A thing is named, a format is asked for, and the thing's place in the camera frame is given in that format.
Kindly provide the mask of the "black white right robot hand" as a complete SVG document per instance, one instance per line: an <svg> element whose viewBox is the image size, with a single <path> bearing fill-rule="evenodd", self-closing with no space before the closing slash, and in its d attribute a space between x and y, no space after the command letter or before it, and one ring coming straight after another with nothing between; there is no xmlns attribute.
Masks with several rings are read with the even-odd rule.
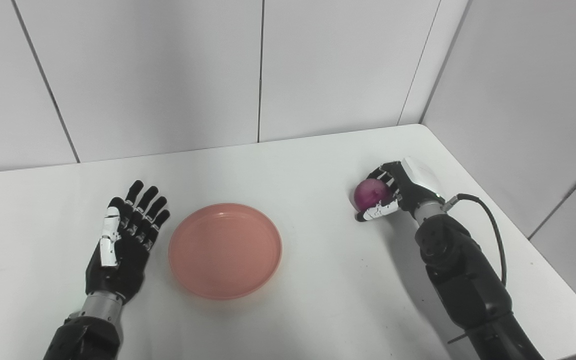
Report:
<svg viewBox="0 0 576 360"><path fill-rule="evenodd" d="M446 201L437 176L411 157L378 166L355 187L353 197L358 209L355 220L359 223L407 212L422 224L445 214L442 208Z"/></svg>

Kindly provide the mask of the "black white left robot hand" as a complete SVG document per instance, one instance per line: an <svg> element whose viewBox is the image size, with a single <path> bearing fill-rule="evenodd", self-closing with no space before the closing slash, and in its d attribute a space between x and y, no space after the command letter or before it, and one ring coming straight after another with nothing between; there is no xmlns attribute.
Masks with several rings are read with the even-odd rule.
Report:
<svg viewBox="0 0 576 360"><path fill-rule="evenodd" d="M151 250L170 218L168 200L156 186L135 180L124 198L106 208L102 232L86 268L88 296L107 292L125 305L141 290Z"/></svg>

